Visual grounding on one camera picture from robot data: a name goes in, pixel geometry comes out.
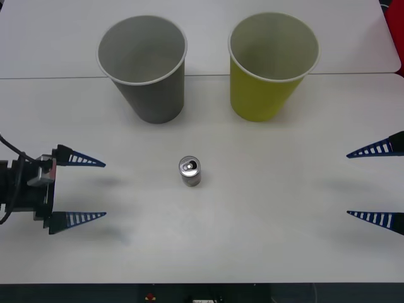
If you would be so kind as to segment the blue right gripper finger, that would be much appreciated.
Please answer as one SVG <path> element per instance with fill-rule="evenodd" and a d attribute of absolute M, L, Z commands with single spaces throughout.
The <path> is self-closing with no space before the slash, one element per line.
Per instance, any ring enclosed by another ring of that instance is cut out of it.
<path fill-rule="evenodd" d="M 362 221 L 388 229 L 397 234 L 404 235 L 404 213 L 402 212 L 363 212 L 346 211 L 347 214 Z"/>
<path fill-rule="evenodd" d="M 347 154 L 347 158 L 402 157 L 404 131 Z"/>

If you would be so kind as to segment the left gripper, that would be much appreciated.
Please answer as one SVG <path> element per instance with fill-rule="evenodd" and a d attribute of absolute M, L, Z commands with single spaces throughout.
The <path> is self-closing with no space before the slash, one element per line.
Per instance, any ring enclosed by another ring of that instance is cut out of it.
<path fill-rule="evenodd" d="M 43 228 L 49 228 L 49 235 L 83 225 L 106 216 L 106 212 L 53 211 L 56 183 L 56 164 L 64 167 L 101 167 L 105 163 L 78 151 L 58 145 L 52 155 L 41 155 L 37 166 L 19 157 L 14 161 L 12 170 L 15 179 L 8 198 L 8 213 L 30 212 L 35 221 L 41 221 Z"/>

